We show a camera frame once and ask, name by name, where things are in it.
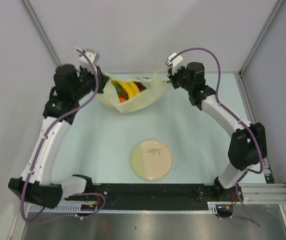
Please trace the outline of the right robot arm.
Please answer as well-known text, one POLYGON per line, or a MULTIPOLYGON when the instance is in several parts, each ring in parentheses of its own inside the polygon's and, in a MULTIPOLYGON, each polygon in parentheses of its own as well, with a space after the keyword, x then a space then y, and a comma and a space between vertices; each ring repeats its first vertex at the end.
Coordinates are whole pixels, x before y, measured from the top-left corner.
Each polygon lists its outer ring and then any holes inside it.
POLYGON ((214 180, 212 195, 220 201, 231 194, 237 196, 237 184, 247 173, 263 171, 263 159, 267 156, 265 127, 259 122, 244 120, 218 98, 217 92, 206 84, 202 63, 190 62, 187 66, 168 63, 167 67, 173 88, 187 91, 191 105, 212 117, 230 137, 229 163, 214 180))

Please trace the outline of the green fake fruit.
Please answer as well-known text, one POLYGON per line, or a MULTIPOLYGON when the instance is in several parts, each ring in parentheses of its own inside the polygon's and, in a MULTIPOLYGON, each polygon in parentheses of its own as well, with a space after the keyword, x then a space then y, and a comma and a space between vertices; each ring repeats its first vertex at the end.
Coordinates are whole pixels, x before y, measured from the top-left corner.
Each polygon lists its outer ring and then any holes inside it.
POLYGON ((118 95, 121 95, 124 92, 122 86, 115 80, 111 80, 112 85, 114 86, 118 95))

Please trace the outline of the pale green plastic bag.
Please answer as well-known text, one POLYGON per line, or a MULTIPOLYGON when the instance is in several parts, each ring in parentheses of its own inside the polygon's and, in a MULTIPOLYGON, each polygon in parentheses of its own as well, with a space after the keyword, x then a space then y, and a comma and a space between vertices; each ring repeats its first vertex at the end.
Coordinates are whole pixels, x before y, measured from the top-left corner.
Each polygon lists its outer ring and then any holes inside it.
POLYGON ((106 73, 105 75, 109 77, 109 80, 103 89, 103 93, 99 93, 96 96, 102 104, 116 109, 122 114, 128 114, 144 109, 152 105, 172 88, 171 83, 168 82, 167 76, 162 76, 162 74, 165 74, 166 72, 165 69, 160 69, 156 71, 152 77, 130 77, 128 75, 120 77, 116 74, 106 73), (117 90, 112 81, 127 84, 138 82, 143 84, 146 89, 132 98, 120 102, 117 90))

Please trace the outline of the fake dark grapes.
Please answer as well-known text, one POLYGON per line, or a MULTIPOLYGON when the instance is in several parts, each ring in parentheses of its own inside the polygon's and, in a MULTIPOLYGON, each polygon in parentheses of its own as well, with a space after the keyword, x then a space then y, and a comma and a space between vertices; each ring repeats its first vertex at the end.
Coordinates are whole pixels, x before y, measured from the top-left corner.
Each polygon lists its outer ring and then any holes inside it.
MULTIPOLYGON (((146 87, 141 82, 137 82, 137 81, 133 81, 133 82, 137 85, 140 92, 142 92, 146 89, 146 87)), ((128 99, 128 95, 127 95, 125 90, 123 90, 122 96, 128 99)))

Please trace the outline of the yellow fake banana bunch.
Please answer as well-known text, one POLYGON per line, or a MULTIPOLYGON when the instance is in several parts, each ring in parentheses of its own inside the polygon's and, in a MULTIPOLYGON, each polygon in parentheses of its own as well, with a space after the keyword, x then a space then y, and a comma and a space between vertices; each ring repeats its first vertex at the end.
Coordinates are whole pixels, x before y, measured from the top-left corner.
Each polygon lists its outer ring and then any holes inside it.
POLYGON ((128 99, 132 99, 140 93, 138 86, 133 82, 117 81, 117 83, 125 90, 128 99))

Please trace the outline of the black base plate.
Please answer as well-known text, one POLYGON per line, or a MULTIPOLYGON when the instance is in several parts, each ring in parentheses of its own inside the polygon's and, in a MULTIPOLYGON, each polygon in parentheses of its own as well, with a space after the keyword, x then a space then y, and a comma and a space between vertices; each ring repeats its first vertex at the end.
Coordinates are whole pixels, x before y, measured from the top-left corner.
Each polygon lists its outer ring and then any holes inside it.
POLYGON ((242 190, 223 189, 215 184, 94 183, 85 190, 105 197, 110 211, 201 211, 208 202, 234 204, 243 199, 242 190))

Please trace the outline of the pink ceramic plate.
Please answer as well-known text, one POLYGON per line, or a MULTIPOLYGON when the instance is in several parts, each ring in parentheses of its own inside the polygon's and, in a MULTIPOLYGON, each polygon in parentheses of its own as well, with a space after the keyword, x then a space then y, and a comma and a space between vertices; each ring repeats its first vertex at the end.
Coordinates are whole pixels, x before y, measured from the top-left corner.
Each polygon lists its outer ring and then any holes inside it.
POLYGON ((165 178, 173 168, 171 149, 158 140, 147 140, 137 145, 130 156, 132 171, 141 179, 156 182, 165 178))

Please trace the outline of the orange fake fruit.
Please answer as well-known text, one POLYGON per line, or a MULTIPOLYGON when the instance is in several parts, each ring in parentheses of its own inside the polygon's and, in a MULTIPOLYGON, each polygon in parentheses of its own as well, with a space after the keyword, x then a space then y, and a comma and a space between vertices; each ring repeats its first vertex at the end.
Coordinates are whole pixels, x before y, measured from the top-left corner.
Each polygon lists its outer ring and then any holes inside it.
POLYGON ((126 102, 128 99, 126 98, 126 97, 123 97, 123 96, 120 96, 119 97, 119 102, 120 103, 124 103, 124 102, 126 102))

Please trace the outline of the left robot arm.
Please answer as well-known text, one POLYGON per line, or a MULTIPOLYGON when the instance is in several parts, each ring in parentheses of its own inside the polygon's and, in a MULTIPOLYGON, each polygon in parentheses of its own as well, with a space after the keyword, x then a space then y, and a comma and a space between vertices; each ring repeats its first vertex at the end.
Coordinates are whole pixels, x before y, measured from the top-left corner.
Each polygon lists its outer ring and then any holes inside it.
POLYGON ((80 66, 64 64, 55 69, 54 86, 42 113, 39 137, 30 160, 18 178, 11 178, 8 188, 22 203, 32 203, 43 208, 55 208, 61 199, 78 195, 83 200, 93 196, 90 177, 74 174, 54 182, 52 172, 63 140, 70 130, 80 100, 90 92, 103 93, 109 77, 97 65, 80 66))

